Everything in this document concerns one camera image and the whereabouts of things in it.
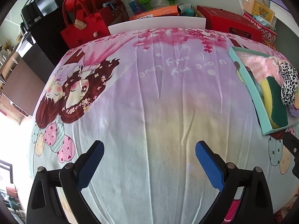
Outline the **wet wipes pack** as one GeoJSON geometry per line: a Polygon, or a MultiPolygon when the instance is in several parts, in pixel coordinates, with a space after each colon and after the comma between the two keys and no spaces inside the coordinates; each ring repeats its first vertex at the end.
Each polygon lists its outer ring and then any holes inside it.
{"type": "Polygon", "coordinates": [[[257,21],[259,24],[265,26],[265,27],[272,27],[271,22],[267,21],[263,17],[260,17],[259,15],[253,16],[254,20],[257,21]]]}

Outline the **pink floral scrunchie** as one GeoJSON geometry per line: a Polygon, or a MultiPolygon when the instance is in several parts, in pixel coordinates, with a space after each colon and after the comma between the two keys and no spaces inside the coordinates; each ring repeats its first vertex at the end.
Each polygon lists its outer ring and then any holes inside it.
{"type": "Polygon", "coordinates": [[[266,58],[266,65],[267,65],[270,73],[272,74],[272,76],[277,81],[283,79],[279,72],[279,66],[280,66],[281,62],[282,62],[282,60],[275,56],[270,56],[270,57],[266,58]]]}

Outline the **leopard print scrunchie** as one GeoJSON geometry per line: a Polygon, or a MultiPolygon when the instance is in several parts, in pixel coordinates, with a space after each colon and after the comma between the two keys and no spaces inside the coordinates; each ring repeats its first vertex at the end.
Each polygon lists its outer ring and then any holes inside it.
{"type": "Polygon", "coordinates": [[[298,72],[287,62],[279,65],[279,72],[284,80],[281,86],[281,101],[283,105],[293,105],[298,91],[298,72]]]}

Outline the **cartoon print bed sheet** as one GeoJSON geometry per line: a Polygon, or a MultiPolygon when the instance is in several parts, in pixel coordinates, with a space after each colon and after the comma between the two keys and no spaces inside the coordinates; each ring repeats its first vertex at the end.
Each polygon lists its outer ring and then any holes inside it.
{"type": "Polygon", "coordinates": [[[293,157],[261,133],[232,46],[280,56],[236,35],[182,28],[69,50],[34,111],[31,174],[62,168],[100,140],[105,153],[83,195],[102,223],[198,223],[218,193],[195,156],[203,140],[239,168],[261,167],[279,210],[298,189],[293,157]]]}

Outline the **white shelf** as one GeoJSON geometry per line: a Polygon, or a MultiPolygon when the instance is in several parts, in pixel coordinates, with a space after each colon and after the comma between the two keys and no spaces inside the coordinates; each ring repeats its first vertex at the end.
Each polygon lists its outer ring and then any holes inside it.
{"type": "Polygon", "coordinates": [[[298,29],[298,25],[289,11],[270,1],[270,9],[274,11],[275,17],[288,26],[292,31],[298,29]]]}

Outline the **red white patterned box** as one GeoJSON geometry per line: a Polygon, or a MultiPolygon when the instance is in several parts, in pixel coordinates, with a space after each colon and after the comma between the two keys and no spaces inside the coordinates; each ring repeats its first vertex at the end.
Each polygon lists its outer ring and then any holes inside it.
{"type": "Polygon", "coordinates": [[[278,36],[275,31],[272,29],[263,26],[259,22],[257,22],[250,14],[244,12],[243,17],[250,21],[253,25],[255,25],[261,32],[262,32],[262,40],[263,43],[272,44],[274,45],[274,42],[276,40],[276,37],[278,36]]]}

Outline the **teal rimmed white tray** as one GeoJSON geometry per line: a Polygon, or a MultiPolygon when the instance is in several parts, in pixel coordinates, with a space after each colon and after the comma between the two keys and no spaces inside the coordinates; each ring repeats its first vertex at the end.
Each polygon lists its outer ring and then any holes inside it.
{"type": "Polygon", "coordinates": [[[245,48],[240,48],[237,46],[232,46],[229,49],[229,56],[231,60],[234,62],[235,66],[237,67],[240,75],[243,78],[243,81],[250,93],[250,96],[252,98],[256,114],[258,117],[259,125],[261,127],[262,135],[268,135],[270,133],[274,133],[286,128],[289,128],[294,125],[298,125],[298,117],[294,117],[290,114],[290,112],[287,110],[287,119],[288,124],[287,126],[281,127],[281,128],[272,128],[272,125],[270,123],[270,120],[268,118],[266,109],[263,104],[263,100],[258,92],[258,88],[256,87],[254,80],[250,76],[249,72],[245,68],[244,64],[239,58],[239,55],[246,54],[246,55],[257,55],[257,56],[263,56],[263,57],[269,57],[269,55],[265,53],[261,53],[254,50],[249,50],[245,48]]]}

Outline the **teal plastic toy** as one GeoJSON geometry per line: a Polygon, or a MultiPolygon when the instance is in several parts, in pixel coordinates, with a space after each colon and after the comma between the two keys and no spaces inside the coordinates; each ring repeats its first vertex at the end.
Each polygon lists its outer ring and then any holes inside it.
{"type": "Polygon", "coordinates": [[[181,10],[181,16],[194,17],[195,16],[195,12],[191,8],[183,8],[181,10]]]}

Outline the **red felt handbag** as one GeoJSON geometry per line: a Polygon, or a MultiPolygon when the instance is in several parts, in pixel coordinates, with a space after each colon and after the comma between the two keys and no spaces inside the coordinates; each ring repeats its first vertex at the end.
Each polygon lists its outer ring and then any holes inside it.
{"type": "Polygon", "coordinates": [[[78,11],[79,15],[75,18],[75,21],[70,24],[67,20],[67,1],[68,0],[64,0],[62,5],[66,28],[63,29],[60,34],[69,49],[110,35],[108,26],[113,22],[113,14],[110,8],[105,7],[100,10],[95,10],[94,13],[90,13],[88,7],[82,0],[72,0],[80,4],[82,8],[78,11]]]}

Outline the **black cabinet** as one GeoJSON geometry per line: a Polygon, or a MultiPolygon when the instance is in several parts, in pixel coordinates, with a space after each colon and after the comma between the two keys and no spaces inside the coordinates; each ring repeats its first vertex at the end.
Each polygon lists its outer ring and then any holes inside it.
{"type": "Polygon", "coordinates": [[[16,52],[46,83],[68,46],[60,32],[66,28],[61,0],[27,0],[21,10],[25,34],[16,52]]]}

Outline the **blue face mask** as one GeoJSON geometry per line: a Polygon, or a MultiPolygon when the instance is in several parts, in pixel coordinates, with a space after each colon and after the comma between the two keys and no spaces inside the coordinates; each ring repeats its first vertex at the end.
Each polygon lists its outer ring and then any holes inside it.
{"type": "Polygon", "coordinates": [[[256,87],[260,97],[263,99],[263,90],[262,90],[261,86],[255,79],[253,81],[254,81],[255,87],[256,87]]]}

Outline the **white foam board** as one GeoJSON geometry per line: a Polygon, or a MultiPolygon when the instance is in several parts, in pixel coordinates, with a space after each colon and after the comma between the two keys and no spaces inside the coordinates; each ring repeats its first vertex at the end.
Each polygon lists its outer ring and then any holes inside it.
{"type": "Polygon", "coordinates": [[[143,29],[158,28],[199,28],[205,29],[205,17],[166,16],[137,19],[114,24],[108,27],[111,35],[143,29]]]}

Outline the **pink white fuzzy cloth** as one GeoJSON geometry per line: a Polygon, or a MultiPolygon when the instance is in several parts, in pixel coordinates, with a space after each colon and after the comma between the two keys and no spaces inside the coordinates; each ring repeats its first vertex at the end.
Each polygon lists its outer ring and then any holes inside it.
{"type": "Polygon", "coordinates": [[[272,76],[266,65],[266,57],[259,55],[240,55],[239,58],[243,65],[251,71],[254,79],[258,83],[261,83],[268,76],[272,76]]]}

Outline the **blue water bottle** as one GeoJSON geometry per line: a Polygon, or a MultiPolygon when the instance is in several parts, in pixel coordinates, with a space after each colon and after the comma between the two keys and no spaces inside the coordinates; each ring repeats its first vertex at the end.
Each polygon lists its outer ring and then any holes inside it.
{"type": "Polygon", "coordinates": [[[128,5],[131,8],[134,15],[142,13],[141,8],[137,4],[137,0],[128,0],[128,5]]]}

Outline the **yellow beige small bag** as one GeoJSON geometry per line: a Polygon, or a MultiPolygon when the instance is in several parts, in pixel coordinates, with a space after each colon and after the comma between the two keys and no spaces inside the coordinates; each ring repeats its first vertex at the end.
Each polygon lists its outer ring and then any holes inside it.
{"type": "Polygon", "coordinates": [[[275,13],[266,5],[265,0],[244,0],[244,10],[250,15],[258,15],[272,23],[275,13]]]}

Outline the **purple cartoon tissue pack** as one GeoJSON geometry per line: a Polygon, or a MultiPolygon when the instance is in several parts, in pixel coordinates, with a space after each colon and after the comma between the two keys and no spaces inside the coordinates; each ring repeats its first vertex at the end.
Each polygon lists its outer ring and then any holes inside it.
{"type": "Polygon", "coordinates": [[[289,112],[294,117],[299,117],[299,110],[294,105],[288,105],[289,112]]]}

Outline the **red gift box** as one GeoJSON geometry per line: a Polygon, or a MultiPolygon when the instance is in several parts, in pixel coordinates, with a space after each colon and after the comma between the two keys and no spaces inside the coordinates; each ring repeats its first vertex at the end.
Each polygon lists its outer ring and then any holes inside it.
{"type": "Polygon", "coordinates": [[[262,32],[241,15],[217,8],[197,6],[206,18],[206,29],[230,33],[261,43],[262,32]]]}

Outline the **red paper gift bag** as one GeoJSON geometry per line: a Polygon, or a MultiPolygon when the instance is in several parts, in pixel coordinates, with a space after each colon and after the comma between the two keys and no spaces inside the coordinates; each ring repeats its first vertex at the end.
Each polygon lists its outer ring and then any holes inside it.
{"type": "MultiPolygon", "coordinates": [[[[76,17],[85,14],[82,6],[76,0],[64,0],[65,8],[76,17]]],[[[121,0],[81,0],[89,12],[99,16],[106,26],[126,22],[129,20],[128,12],[121,0]]]]}

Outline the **orange cardboard box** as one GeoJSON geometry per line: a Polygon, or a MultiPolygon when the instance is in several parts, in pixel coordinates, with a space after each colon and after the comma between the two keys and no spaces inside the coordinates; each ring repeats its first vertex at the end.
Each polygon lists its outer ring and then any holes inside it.
{"type": "Polygon", "coordinates": [[[140,14],[134,15],[129,18],[130,21],[138,19],[147,19],[154,17],[163,17],[163,16],[179,16],[181,14],[181,9],[178,5],[171,5],[156,8],[150,11],[142,12],[140,14]]]}

